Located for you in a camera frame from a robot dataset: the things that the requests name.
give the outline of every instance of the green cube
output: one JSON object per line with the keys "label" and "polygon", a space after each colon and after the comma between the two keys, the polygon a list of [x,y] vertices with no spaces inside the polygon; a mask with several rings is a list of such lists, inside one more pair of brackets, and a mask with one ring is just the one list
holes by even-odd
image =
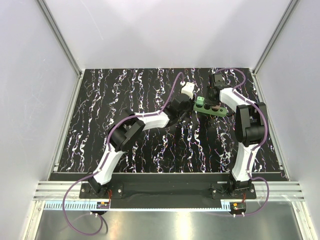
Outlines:
{"label": "green cube", "polygon": [[196,98],[195,104],[199,105],[199,106],[203,106],[205,105],[205,98],[202,96],[198,96]]}

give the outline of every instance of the black marble tabletop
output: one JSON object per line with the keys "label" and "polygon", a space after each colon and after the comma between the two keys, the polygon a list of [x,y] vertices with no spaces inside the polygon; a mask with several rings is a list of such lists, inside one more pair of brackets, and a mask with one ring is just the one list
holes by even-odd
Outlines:
{"label": "black marble tabletop", "polygon": [[[58,172],[86,173],[95,170],[106,148],[107,130],[129,108],[136,113],[160,110],[179,72],[195,83],[196,96],[204,96],[208,76],[217,68],[87,69],[76,100],[59,162]],[[248,68],[240,68],[247,82],[238,91],[258,101]],[[226,83],[242,82],[241,74],[222,72]],[[175,93],[181,89],[176,85]],[[235,118],[192,112],[170,128],[142,132],[132,149],[120,159],[121,173],[217,173],[229,172],[235,163],[238,143]],[[279,172],[270,138],[258,151],[254,172]]]}

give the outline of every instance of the metal floor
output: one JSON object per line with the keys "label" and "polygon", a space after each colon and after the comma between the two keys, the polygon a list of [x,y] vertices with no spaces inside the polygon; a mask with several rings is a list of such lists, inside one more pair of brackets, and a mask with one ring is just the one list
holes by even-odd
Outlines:
{"label": "metal floor", "polygon": [[[260,206],[248,202],[248,212]],[[72,222],[83,211],[68,211]],[[262,212],[248,217],[219,217],[208,212],[110,211],[103,215],[96,236],[83,236],[67,227],[63,212],[44,210],[37,240],[301,240],[302,236],[289,202],[269,202]],[[85,216],[72,223],[86,233],[95,232],[100,220]]]}

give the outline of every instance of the green block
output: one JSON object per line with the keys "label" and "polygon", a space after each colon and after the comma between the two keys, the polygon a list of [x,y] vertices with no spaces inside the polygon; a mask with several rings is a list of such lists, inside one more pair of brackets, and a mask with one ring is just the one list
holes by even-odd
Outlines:
{"label": "green block", "polygon": [[202,107],[203,105],[205,105],[205,98],[203,96],[198,96],[196,98],[195,104]]}
{"label": "green block", "polygon": [[218,111],[213,111],[211,108],[210,109],[205,109],[204,106],[200,106],[200,104],[197,104],[197,102],[194,103],[193,110],[197,111],[199,113],[218,116],[218,117],[225,117],[227,115],[227,112],[228,112],[228,110],[225,107],[220,107]]}

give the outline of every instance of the white wall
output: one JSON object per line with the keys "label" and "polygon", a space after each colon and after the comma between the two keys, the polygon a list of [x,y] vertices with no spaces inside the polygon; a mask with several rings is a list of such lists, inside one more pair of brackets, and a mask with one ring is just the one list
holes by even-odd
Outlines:
{"label": "white wall", "polygon": [[290,177],[299,181],[320,236],[320,1],[302,0],[258,80]]}
{"label": "white wall", "polygon": [[254,67],[290,0],[46,0],[82,69]]}
{"label": "white wall", "polygon": [[76,82],[34,0],[0,4],[0,233],[20,239]]}

